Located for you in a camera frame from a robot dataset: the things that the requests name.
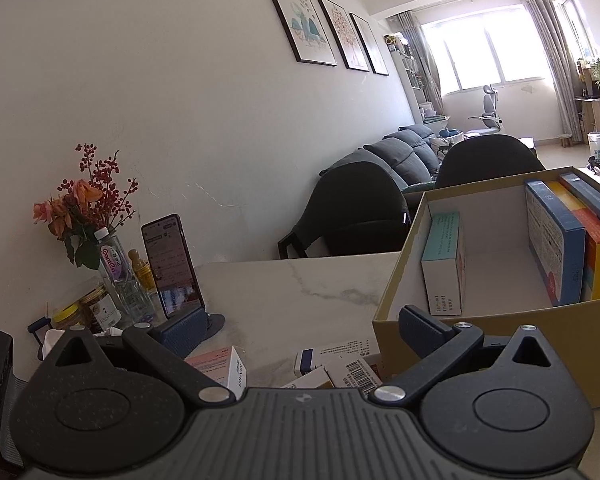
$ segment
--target teal and white box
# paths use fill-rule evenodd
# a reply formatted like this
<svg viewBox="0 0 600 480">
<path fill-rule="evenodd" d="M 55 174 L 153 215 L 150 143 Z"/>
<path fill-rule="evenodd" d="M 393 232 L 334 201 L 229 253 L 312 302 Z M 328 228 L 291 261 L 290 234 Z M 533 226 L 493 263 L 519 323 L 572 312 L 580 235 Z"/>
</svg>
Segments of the teal and white box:
<svg viewBox="0 0 600 480">
<path fill-rule="evenodd" d="M 433 215 L 420 261 L 432 316 L 462 314 L 465 262 L 460 213 Z"/>
</svg>

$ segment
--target triangular hole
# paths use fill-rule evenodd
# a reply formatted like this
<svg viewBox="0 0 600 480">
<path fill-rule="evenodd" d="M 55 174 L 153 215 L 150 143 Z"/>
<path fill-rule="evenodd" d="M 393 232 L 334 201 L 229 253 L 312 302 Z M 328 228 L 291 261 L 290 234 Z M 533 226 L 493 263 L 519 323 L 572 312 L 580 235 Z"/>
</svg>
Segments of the triangular hole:
<svg viewBox="0 0 600 480">
<path fill-rule="evenodd" d="M 56 366 L 83 365 L 90 362 L 91 356 L 82 339 L 74 337 L 62 350 L 58 361 L 56 361 Z"/>
<path fill-rule="evenodd" d="M 525 337 L 520 343 L 513 361 L 523 365 L 549 367 L 551 363 L 533 337 Z"/>
</svg>

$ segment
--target curtain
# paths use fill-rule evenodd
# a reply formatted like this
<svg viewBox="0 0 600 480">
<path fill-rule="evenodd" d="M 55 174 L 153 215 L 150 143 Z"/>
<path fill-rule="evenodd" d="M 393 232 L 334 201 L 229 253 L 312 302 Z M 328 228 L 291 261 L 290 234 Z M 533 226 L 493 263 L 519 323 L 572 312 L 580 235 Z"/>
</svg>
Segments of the curtain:
<svg viewBox="0 0 600 480">
<path fill-rule="evenodd" d="M 554 77 L 555 93 L 558 97 L 564 131 L 561 137 L 571 139 L 573 142 L 582 142 L 580 120 L 575 103 L 576 88 L 580 87 L 580 78 L 555 12 L 554 3 L 552 0 L 522 0 L 522 3 L 536 24 Z"/>
<path fill-rule="evenodd" d="M 418 63 L 418 69 L 423 79 L 425 96 L 433 104 L 436 112 L 444 115 L 445 107 L 442 104 L 442 95 L 440 94 L 438 67 L 429 48 L 429 43 L 427 43 L 424 37 L 420 22 L 411 10 L 396 14 L 392 21 L 397 23 L 404 37 L 409 42 L 411 54 Z"/>
</svg>

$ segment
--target picture frame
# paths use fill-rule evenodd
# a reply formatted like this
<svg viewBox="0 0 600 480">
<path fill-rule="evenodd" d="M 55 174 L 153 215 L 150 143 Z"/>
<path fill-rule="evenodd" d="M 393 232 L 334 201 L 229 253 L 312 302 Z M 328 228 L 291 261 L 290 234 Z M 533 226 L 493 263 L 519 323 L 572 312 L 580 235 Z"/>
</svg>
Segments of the picture frame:
<svg viewBox="0 0 600 480">
<path fill-rule="evenodd" d="M 337 66 L 333 50 L 311 0 L 272 0 L 299 63 Z"/>
<path fill-rule="evenodd" d="M 351 70 L 369 72 L 362 45 L 351 25 L 347 11 L 331 0 L 318 0 L 318 3 L 320 3 L 333 37 L 336 39 L 344 65 Z"/>
<path fill-rule="evenodd" d="M 378 47 L 378 42 L 376 41 L 376 37 L 371 30 L 371 25 L 369 25 L 369 22 L 363 18 L 360 18 L 360 16 L 354 14 L 353 12 L 350 12 L 349 15 L 351 16 L 353 25 L 356 27 L 358 35 L 360 36 L 362 46 L 365 48 L 366 56 L 371 62 L 371 69 L 376 74 L 389 75 L 389 71 L 384 63 L 382 53 Z"/>
</svg>

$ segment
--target phone screen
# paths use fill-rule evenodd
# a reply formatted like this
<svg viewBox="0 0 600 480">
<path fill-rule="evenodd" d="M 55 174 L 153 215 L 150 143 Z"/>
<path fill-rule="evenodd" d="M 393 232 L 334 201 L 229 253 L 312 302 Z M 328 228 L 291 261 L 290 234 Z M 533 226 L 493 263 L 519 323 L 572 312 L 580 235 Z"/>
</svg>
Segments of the phone screen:
<svg viewBox="0 0 600 480">
<path fill-rule="evenodd" d="M 142 238 L 166 316 L 204 307 L 178 215 L 142 226 Z"/>
</svg>

